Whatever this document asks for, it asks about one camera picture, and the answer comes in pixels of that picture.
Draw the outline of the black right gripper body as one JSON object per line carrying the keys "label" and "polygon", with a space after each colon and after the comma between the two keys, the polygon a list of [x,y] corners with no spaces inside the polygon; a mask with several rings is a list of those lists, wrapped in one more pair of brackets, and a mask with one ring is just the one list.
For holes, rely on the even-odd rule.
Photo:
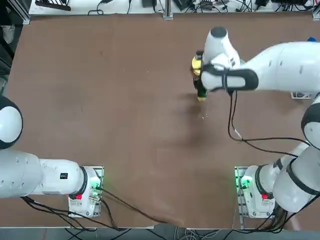
{"label": "black right gripper body", "polygon": [[192,77],[192,81],[193,81],[193,86],[197,91],[202,91],[204,89],[200,76],[194,75]]}

